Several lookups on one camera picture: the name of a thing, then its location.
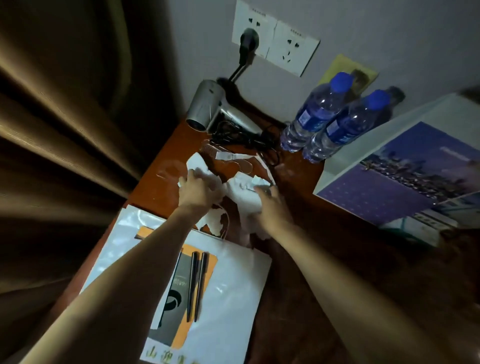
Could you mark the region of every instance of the plastic bottle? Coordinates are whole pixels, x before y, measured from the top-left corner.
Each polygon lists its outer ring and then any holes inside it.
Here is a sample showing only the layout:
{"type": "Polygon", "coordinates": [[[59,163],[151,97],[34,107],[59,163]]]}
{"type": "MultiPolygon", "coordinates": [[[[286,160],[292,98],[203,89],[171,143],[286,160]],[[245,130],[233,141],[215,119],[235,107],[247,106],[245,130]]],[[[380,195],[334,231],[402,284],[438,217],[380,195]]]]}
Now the plastic bottle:
{"type": "Polygon", "coordinates": [[[390,119],[392,113],[385,111],[390,105],[390,93],[375,90],[367,97],[353,101],[345,114],[339,115],[328,127],[315,134],[303,150],[303,157],[311,163],[318,163],[341,147],[352,142],[374,127],[390,119]]]}
{"type": "Polygon", "coordinates": [[[280,136],[283,150],[297,152],[316,132],[322,130],[345,106],[345,96],[353,76],[337,73],[327,84],[317,86],[308,96],[293,123],[280,136]]]}

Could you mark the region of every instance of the right hand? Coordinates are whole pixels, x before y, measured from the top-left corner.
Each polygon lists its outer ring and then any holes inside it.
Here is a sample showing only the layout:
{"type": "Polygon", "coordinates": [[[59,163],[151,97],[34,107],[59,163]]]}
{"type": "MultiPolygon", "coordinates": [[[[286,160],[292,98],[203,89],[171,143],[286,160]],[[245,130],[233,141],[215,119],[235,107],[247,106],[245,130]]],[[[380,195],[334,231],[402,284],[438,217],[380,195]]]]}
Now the right hand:
{"type": "Polygon", "coordinates": [[[254,217],[268,234],[274,237],[280,228],[294,225],[292,215],[277,186],[270,187],[270,195],[260,187],[254,189],[262,201],[262,211],[254,217]]]}

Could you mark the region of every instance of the black pen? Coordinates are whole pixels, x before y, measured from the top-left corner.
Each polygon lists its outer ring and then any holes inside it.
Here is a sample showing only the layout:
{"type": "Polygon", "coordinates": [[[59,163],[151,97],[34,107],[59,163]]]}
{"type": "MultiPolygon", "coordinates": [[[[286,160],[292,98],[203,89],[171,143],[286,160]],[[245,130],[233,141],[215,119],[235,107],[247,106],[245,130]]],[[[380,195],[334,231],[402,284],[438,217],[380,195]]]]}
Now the black pen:
{"type": "Polygon", "coordinates": [[[200,276],[198,278],[198,289],[197,289],[197,301],[195,302],[195,316],[194,321],[197,322],[198,320],[198,313],[200,309],[200,301],[202,299],[202,291],[204,289],[204,279],[205,273],[207,272],[208,266],[208,253],[202,253],[202,260],[200,262],[200,276]]]}
{"type": "Polygon", "coordinates": [[[192,265],[190,266],[190,284],[188,287],[188,301],[187,301],[187,322],[190,322],[192,316],[193,293],[195,291],[195,284],[197,278],[197,262],[198,252],[192,253],[192,265]]]}

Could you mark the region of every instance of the left hand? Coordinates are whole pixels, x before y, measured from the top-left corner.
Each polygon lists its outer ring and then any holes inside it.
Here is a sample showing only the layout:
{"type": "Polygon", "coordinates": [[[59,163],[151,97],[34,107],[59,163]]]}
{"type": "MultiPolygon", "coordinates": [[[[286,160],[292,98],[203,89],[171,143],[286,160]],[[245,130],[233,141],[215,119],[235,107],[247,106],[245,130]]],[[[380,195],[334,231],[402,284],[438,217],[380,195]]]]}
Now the left hand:
{"type": "Polygon", "coordinates": [[[221,189],[212,191],[208,187],[207,181],[195,177],[193,170],[188,171],[187,179],[180,177],[179,183],[179,207],[197,214],[198,219],[204,216],[213,204],[218,204],[223,198],[221,189]]]}

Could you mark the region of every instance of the desk surface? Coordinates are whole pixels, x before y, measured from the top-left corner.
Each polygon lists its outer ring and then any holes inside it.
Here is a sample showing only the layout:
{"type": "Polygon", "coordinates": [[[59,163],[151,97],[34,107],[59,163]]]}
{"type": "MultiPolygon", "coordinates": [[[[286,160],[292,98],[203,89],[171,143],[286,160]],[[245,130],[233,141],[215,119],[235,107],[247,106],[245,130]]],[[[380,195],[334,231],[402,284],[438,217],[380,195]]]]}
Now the desk surface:
{"type": "MultiPolygon", "coordinates": [[[[264,121],[256,121],[265,127],[264,121]]],[[[145,172],[125,206],[134,205],[167,218],[178,204],[178,177],[186,175],[187,159],[200,150],[201,143],[206,138],[207,134],[197,132],[185,122],[181,122],[145,172]]],[[[229,147],[229,150],[249,153],[240,146],[229,147]]],[[[303,224],[310,234],[318,237],[318,229],[329,226],[332,232],[330,239],[333,237],[335,241],[336,229],[347,225],[357,232],[359,229],[369,233],[373,231],[359,222],[359,219],[312,194],[322,173],[322,165],[313,165],[303,160],[301,153],[282,152],[281,160],[277,167],[271,169],[273,177],[296,222],[303,224]],[[332,217],[335,217],[337,227],[326,223],[332,217]]],[[[223,182],[239,170],[235,163],[213,161],[211,158],[205,158],[205,161],[223,182]]],[[[253,173],[268,179],[260,164],[254,159],[251,161],[253,173]]],[[[238,243],[240,227],[236,205],[228,199],[224,200],[223,205],[230,215],[227,239],[238,243]]],[[[78,295],[114,223],[115,220],[56,302],[47,318],[49,323],[78,295]]],[[[252,329],[247,358],[250,362],[274,359],[291,363],[294,358],[301,358],[299,362],[304,362],[303,359],[320,362],[326,355],[332,355],[332,351],[337,350],[340,345],[339,340],[293,260],[273,240],[262,242],[253,238],[252,242],[256,248],[269,254],[273,261],[252,329]]]]}

